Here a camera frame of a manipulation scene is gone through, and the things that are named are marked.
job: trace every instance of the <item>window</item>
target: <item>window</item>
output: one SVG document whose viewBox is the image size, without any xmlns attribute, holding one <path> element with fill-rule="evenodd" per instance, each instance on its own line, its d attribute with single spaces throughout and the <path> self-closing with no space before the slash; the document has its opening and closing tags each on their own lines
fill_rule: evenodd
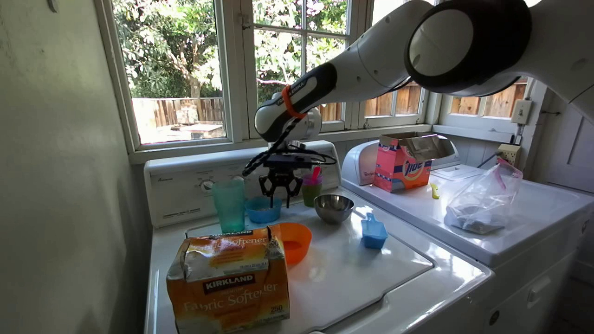
<svg viewBox="0 0 594 334">
<path fill-rule="evenodd" d="M 261 102 L 329 61 L 391 13 L 391 0 L 112 0 L 101 22 L 133 154 L 201 152 L 257 139 Z M 415 82 L 324 104 L 324 130 L 415 124 Z"/>
<path fill-rule="evenodd" d="M 212 0 L 114 0 L 140 145 L 227 137 Z"/>
<path fill-rule="evenodd" d="M 520 78 L 511 87 L 491 97 L 444 97 L 441 124 L 472 130 L 480 139 L 507 143 L 519 132 L 513 111 L 528 97 L 532 80 Z"/>
<path fill-rule="evenodd" d="M 391 11 L 400 7 L 405 0 L 376 0 L 374 24 L 385 19 Z M 430 93 L 417 82 L 365 102 L 365 126 L 379 128 L 391 124 L 415 124 L 428 108 Z"/>
<path fill-rule="evenodd" d="M 253 33 L 259 104 L 285 85 L 342 54 L 359 35 L 352 30 L 350 0 L 255 0 Z M 346 104 L 318 108 L 326 126 L 344 130 Z"/>
</svg>

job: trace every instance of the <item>blue object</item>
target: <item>blue object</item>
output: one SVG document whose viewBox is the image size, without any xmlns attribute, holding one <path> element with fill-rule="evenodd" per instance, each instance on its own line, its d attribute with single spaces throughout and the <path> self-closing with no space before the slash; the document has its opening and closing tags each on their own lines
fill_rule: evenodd
<svg viewBox="0 0 594 334">
<path fill-rule="evenodd" d="M 257 197 L 248 200 L 246 215 L 255 225 L 268 225 L 281 217 L 281 206 L 283 202 L 279 199 L 275 199 L 272 206 L 272 199 Z"/>
<path fill-rule="evenodd" d="M 365 236 L 363 243 L 366 249 L 383 249 L 389 238 L 387 226 L 381 221 L 376 221 L 374 213 L 368 213 L 368 217 L 363 221 L 365 225 Z"/>
</svg>

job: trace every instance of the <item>bowl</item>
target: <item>bowl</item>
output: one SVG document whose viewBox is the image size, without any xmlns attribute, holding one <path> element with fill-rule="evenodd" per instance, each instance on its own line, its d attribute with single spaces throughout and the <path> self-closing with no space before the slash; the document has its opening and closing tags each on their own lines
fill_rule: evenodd
<svg viewBox="0 0 594 334">
<path fill-rule="evenodd" d="M 279 199 L 275 199 L 272 206 L 270 197 L 257 197 L 248 200 L 246 215 L 255 225 L 274 223 L 281 217 L 281 206 L 283 202 Z"/>
<path fill-rule="evenodd" d="M 279 223 L 274 226 L 275 234 L 281 236 L 285 258 L 290 267 L 298 265 L 311 249 L 313 230 L 301 223 Z"/>
<path fill-rule="evenodd" d="M 320 195 L 314 199 L 318 217 L 329 225 L 342 225 L 353 212 L 355 202 L 342 195 Z"/>
</svg>

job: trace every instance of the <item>green foliage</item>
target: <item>green foliage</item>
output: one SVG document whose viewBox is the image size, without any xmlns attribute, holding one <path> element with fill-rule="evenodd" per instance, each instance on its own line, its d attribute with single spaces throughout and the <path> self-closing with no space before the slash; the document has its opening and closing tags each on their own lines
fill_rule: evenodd
<svg viewBox="0 0 594 334">
<path fill-rule="evenodd" d="M 255 0 L 255 22 L 346 33 L 348 0 Z M 222 95 L 212 0 L 114 0 L 134 97 Z M 255 30 L 259 95 L 270 98 L 346 48 L 344 39 Z M 301 46 L 309 43 L 303 65 Z"/>
</svg>

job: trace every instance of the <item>white dryer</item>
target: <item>white dryer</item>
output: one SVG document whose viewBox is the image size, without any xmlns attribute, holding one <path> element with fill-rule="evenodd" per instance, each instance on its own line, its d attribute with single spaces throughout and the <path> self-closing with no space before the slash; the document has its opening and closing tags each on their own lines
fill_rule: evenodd
<svg viewBox="0 0 594 334">
<path fill-rule="evenodd" d="M 485 171 L 463 165 L 454 152 L 435 161 L 430 186 L 389 193 L 370 184 L 378 141 L 363 143 L 342 165 L 344 187 L 495 269 L 485 332 L 541 332 L 593 217 L 593 197 L 524 180 L 507 228 L 469 234 L 444 223 L 446 206 Z"/>
<path fill-rule="evenodd" d="M 333 154 L 327 141 L 309 148 Z M 220 234 L 205 182 L 229 180 L 264 148 L 244 148 L 146 165 L 153 219 L 151 278 L 146 332 L 177 332 L 166 278 L 188 228 Z M 324 167 L 326 193 L 342 193 L 359 212 L 374 212 L 391 234 L 383 251 L 361 245 L 361 217 L 324 225 L 313 208 L 294 200 L 279 221 L 301 221 L 314 232 L 307 258 L 290 269 L 292 315 L 253 332 L 478 332 L 493 271 L 435 238 L 344 189 L 339 165 Z"/>
</svg>

